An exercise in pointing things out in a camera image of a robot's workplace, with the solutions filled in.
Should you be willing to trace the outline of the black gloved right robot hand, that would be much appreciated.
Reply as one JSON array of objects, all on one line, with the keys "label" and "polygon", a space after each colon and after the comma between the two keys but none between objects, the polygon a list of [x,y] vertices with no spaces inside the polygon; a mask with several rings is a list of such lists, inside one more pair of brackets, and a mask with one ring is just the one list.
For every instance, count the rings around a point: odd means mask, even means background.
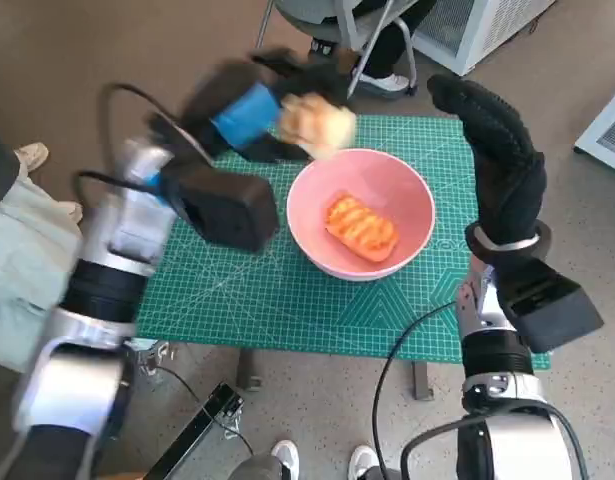
[{"label": "black gloved right robot hand", "polygon": [[427,81],[434,106],[455,115],[474,158],[478,225],[495,245],[536,235],[547,176],[518,111],[480,84],[435,74]]}]

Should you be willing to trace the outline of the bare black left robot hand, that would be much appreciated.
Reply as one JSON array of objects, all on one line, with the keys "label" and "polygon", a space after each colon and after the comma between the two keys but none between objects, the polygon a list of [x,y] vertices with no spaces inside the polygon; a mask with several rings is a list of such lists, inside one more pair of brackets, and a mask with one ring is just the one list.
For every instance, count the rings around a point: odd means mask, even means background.
[{"label": "bare black left robot hand", "polygon": [[336,61],[301,60],[285,47],[222,62],[177,119],[210,156],[234,151],[256,163],[327,159],[351,145],[356,123]]}]

